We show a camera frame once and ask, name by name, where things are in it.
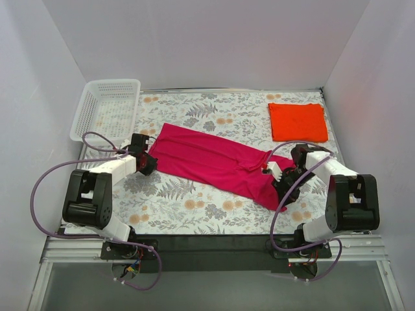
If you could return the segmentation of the magenta t-shirt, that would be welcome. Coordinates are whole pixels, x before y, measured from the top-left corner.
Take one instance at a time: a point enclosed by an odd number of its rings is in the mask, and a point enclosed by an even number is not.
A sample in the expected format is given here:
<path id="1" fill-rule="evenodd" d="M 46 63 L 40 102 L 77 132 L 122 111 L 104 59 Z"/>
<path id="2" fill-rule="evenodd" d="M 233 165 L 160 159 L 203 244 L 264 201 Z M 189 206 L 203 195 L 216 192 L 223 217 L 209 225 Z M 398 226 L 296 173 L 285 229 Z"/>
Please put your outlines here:
<path id="1" fill-rule="evenodd" d="M 262 172 L 270 152 L 165 123 L 149 154 L 162 173 L 252 199 L 271 211 L 279 205 L 273 177 Z"/>

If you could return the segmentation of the white plastic basket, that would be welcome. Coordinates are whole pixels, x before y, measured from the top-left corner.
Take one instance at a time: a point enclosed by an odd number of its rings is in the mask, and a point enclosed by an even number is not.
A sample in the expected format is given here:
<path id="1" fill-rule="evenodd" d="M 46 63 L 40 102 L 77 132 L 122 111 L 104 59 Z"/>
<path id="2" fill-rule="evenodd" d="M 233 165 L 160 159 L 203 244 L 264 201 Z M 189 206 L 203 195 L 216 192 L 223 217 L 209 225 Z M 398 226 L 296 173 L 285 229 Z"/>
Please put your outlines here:
<path id="1" fill-rule="evenodd" d="M 141 82 L 136 79 L 93 80 L 84 86 L 69 137 L 81 142 L 86 132 L 97 132 L 113 143 L 133 134 Z"/>

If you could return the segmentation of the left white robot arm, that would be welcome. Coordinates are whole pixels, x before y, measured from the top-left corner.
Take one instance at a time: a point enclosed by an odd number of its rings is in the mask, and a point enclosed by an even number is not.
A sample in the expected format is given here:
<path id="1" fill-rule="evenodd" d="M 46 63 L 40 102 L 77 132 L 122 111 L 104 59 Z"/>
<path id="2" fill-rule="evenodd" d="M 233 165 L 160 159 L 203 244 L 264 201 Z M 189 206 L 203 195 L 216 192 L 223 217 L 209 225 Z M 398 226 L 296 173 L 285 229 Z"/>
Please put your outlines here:
<path id="1" fill-rule="evenodd" d="M 116 159 L 89 170 L 74 170 L 69 178 L 62 216 L 65 222 L 86 227 L 99 236 L 118 240 L 116 252 L 124 259 L 133 258 L 138 244 L 130 237 L 132 228 L 113 212 L 113 186 L 137 172 L 149 176 L 158 160 L 148 152 L 148 135 L 134 133 L 130 143 Z"/>

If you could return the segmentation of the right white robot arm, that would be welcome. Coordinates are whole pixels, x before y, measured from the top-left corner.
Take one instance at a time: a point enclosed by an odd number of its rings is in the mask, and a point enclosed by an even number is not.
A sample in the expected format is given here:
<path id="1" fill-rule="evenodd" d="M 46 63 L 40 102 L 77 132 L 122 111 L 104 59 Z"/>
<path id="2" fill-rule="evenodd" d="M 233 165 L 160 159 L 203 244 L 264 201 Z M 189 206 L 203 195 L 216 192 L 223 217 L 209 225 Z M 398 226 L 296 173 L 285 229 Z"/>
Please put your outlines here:
<path id="1" fill-rule="evenodd" d="M 286 169 L 269 157 L 265 161 L 263 172 L 272 175 L 272 186 L 278 194 L 277 210 L 295 202 L 301 187 L 313 177 L 327 186 L 326 207 L 322 216 L 295 230 L 292 242 L 285 247 L 279 246 L 274 233 L 270 233 L 273 249 L 305 258 L 339 235 L 379 227 L 379 198 L 373 175 L 359 174 L 338 162 L 332 151 L 305 141 L 296 141 L 291 157 L 294 166 Z"/>

